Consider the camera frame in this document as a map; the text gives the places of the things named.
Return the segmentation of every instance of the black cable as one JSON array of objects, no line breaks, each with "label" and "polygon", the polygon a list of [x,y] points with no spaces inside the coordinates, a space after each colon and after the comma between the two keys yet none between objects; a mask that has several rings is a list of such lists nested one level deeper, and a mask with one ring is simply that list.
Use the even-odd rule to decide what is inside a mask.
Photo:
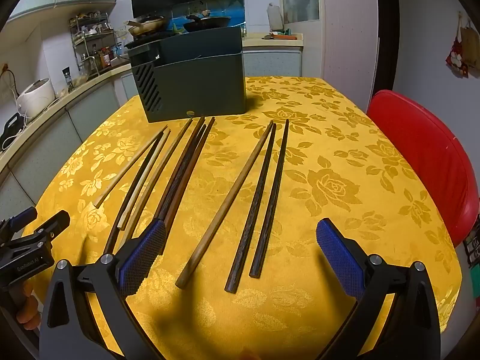
[{"label": "black cable", "polygon": [[18,93],[18,90],[17,90],[17,82],[15,80],[15,74],[14,72],[12,72],[10,69],[5,69],[2,73],[0,73],[0,79],[2,78],[3,76],[3,73],[5,73],[6,71],[10,72],[11,73],[11,76],[13,77],[13,86],[15,88],[15,93],[17,94],[17,97],[20,96],[20,93]]}]

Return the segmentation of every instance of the yellow tablecloth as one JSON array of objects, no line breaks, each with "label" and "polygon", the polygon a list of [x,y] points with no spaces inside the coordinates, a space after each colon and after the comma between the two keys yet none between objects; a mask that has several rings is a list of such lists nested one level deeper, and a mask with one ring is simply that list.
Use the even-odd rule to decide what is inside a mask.
[{"label": "yellow tablecloth", "polygon": [[[247,78],[249,111],[220,116],[191,177],[159,257],[128,303],[167,359],[235,359],[244,346],[263,359],[313,359],[328,343],[354,299],[342,291],[315,242],[317,222],[329,217],[367,254],[388,263],[425,263],[435,291],[442,330],[457,299],[460,267],[438,211],[409,164],[363,112],[321,79]],[[274,161],[236,295],[224,291],[251,204],[263,158],[203,257],[193,285],[175,280],[220,207],[269,120],[278,123]],[[286,119],[290,132],[277,212],[260,279],[248,276],[270,193]],[[166,147],[185,120],[170,121]],[[53,245],[56,261],[93,263],[140,162],[97,210],[92,201],[135,151],[164,123],[148,124],[138,97],[103,123],[59,171],[38,203],[32,231],[58,210],[70,227]],[[159,202],[189,128],[152,194],[145,228]],[[35,279],[45,296],[51,270]],[[371,347],[390,307],[387,301],[371,334]],[[118,350],[98,303],[93,310],[106,342]]]}]

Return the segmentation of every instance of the chair backrest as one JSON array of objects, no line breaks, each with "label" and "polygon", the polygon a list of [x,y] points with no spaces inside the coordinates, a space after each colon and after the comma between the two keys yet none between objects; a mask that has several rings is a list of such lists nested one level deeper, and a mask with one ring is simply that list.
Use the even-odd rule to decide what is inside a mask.
[{"label": "chair backrest", "polygon": [[409,162],[458,246],[479,213],[475,174],[458,139],[427,109],[392,91],[379,91],[367,115]]}]

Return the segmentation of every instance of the textured blue pad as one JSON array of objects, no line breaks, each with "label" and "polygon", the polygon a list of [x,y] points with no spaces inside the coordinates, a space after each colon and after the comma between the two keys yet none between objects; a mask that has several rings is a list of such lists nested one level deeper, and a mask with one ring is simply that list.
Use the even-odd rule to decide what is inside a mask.
[{"label": "textured blue pad", "polygon": [[118,271],[118,290],[123,296],[136,294],[165,243],[165,224],[153,220],[146,234]]},{"label": "textured blue pad", "polygon": [[326,220],[317,225],[317,243],[345,293],[359,301],[365,291],[363,270]]}]

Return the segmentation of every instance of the pot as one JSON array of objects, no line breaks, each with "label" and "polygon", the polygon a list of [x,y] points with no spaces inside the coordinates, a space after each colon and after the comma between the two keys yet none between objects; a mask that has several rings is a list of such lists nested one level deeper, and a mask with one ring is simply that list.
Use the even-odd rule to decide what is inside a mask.
[{"label": "pot", "polygon": [[137,23],[136,21],[128,20],[125,22],[125,25],[131,26],[131,28],[128,29],[128,32],[132,34],[133,37],[137,37],[147,32],[164,31],[169,23],[170,19],[161,17],[160,19],[149,20],[145,23]]},{"label": "pot", "polygon": [[210,16],[200,19],[198,16],[195,15],[188,15],[186,18],[189,20],[193,20],[183,25],[184,29],[187,32],[228,27],[231,19],[231,17],[228,16]]}]

